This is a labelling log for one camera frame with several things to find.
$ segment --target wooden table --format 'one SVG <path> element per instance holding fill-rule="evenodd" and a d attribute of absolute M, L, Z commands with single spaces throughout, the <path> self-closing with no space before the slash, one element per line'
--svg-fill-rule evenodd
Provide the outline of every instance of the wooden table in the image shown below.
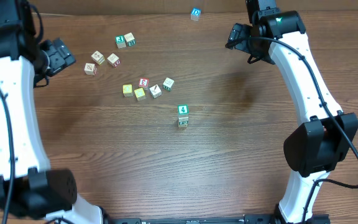
<path fill-rule="evenodd" d="M 358 115 L 358 11 L 301 16 L 328 88 L 346 113 Z M 224 48 L 233 24 L 247 18 L 45 17 L 45 38 L 61 37 L 77 59 L 35 90 L 52 167 L 71 169 L 80 194 L 113 217 L 273 212 L 287 186 L 283 142 L 296 129 L 296 115 L 276 66 L 248 65 L 249 55 Z M 114 37 L 128 32 L 137 45 L 118 50 Z M 99 75 L 85 75 L 95 50 L 114 52 L 122 64 L 104 62 Z M 153 85 L 170 77 L 175 86 L 157 99 L 123 97 L 122 85 L 137 85 L 140 77 Z M 179 104 L 190 107 L 186 129 L 177 128 Z M 358 148 L 358 132 L 354 143 Z M 358 183 L 351 152 L 330 177 Z M 314 212 L 330 214 L 333 223 L 358 223 L 358 190 L 324 184 Z"/>

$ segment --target brown background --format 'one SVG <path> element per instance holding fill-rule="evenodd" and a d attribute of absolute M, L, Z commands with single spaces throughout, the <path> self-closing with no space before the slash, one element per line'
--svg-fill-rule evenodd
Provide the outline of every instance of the brown background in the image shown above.
<path fill-rule="evenodd" d="M 328 88 L 358 116 L 358 11 L 300 14 Z M 247 54 L 223 47 L 235 22 L 247 14 L 203 14 L 199 22 L 189 14 L 45 18 L 45 38 L 61 37 L 77 59 L 34 93 L 52 167 L 71 169 L 82 196 L 113 217 L 271 213 L 287 186 L 282 145 L 296 114 L 276 66 L 248 65 Z M 128 32 L 137 45 L 118 50 L 114 37 Z M 95 50 L 122 64 L 104 62 L 98 76 L 85 75 Z M 123 97 L 122 85 L 140 77 L 159 85 L 170 77 L 175 86 L 157 99 Z M 190 107 L 186 129 L 177 128 L 179 104 Z M 354 156 L 330 177 L 357 184 Z M 358 223 L 358 190 L 323 184 L 314 212 Z"/>
<path fill-rule="evenodd" d="M 203 12 L 246 12 L 246 0 L 30 0 L 42 13 L 125 15 Z M 277 0 L 283 11 L 358 10 L 358 0 Z"/>

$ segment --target yellow cube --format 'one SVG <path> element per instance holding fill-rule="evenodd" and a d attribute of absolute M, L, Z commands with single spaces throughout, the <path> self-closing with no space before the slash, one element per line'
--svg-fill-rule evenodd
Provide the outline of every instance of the yellow cube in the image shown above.
<path fill-rule="evenodd" d="M 138 88 L 137 90 L 135 90 L 135 95 L 136 95 L 137 101 L 146 99 L 146 95 L 144 94 L 143 88 Z"/>
<path fill-rule="evenodd" d="M 132 85 L 123 85 L 122 90 L 124 92 L 124 96 L 133 96 Z"/>

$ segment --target wooden cube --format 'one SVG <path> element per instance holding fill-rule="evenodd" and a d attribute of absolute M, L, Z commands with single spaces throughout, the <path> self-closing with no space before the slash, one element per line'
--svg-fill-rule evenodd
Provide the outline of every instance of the wooden cube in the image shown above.
<path fill-rule="evenodd" d="M 190 19 L 194 21 L 198 21 L 200 19 L 200 16 L 201 16 L 201 9 L 193 8 L 193 10 L 191 11 Z"/>
<path fill-rule="evenodd" d="M 188 117 L 189 117 L 189 107 L 187 105 L 178 105 L 178 119 L 180 121 L 188 121 L 189 120 Z"/>
<path fill-rule="evenodd" d="M 84 71 L 85 71 L 85 73 L 86 73 L 87 75 L 96 75 L 98 69 L 96 68 L 96 65 L 95 65 L 95 64 L 86 63 L 86 64 L 85 64 Z"/>
<path fill-rule="evenodd" d="M 122 91 L 124 92 L 124 96 L 133 96 L 132 85 L 123 85 Z"/>
<path fill-rule="evenodd" d="M 172 91 L 172 87 L 173 87 L 174 83 L 175 83 L 175 81 L 173 81 L 172 79 L 166 78 L 164 83 L 162 84 L 162 88 L 164 88 L 168 91 Z"/>
<path fill-rule="evenodd" d="M 111 54 L 108 58 L 107 61 L 114 67 L 116 68 L 119 64 L 121 64 L 121 61 L 119 60 L 119 57 L 115 54 Z"/>
<path fill-rule="evenodd" d="M 139 88 L 143 88 L 146 91 L 149 90 L 149 79 L 148 78 L 140 78 Z"/>
<path fill-rule="evenodd" d="M 179 121 L 179 128 L 186 128 L 188 124 L 188 121 Z"/>
<path fill-rule="evenodd" d="M 144 94 L 143 88 L 138 88 L 135 90 L 135 96 L 137 98 L 137 101 L 146 99 L 146 95 Z"/>
<path fill-rule="evenodd" d="M 154 99 L 162 95 L 161 89 L 158 85 L 152 86 L 150 88 L 150 93 L 152 94 Z"/>
<path fill-rule="evenodd" d="M 123 48 L 123 47 L 127 47 L 127 45 L 125 44 L 125 39 L 124 39 L 123 35 L 116 37 L 116 44 L 119 49 Z"/>
<path fill-rule="evenodd" d="M 95 51 L 92 55 L 92 60 L 94 60 L 98 65 L 101 65 L 104 62 L 104 56 L 98 51 Z"/>
<path fill-rule="evenodd" d="M 135 37 L 132 33 L 124 35 L 125 41 L 127 42 L 128 47 L 133 46 L 136 44 Z"/>

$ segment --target wall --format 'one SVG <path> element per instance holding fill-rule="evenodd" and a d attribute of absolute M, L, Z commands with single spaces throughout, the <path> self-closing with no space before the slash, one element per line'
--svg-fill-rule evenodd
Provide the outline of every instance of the wall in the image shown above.
<path fill-rule="evenodd" d="M 245 0 L 30 0 L 40 12 L 69 15 L 245 12 Z M 283 11 L 358 10 L 358 0 L 276 0 Z"/>

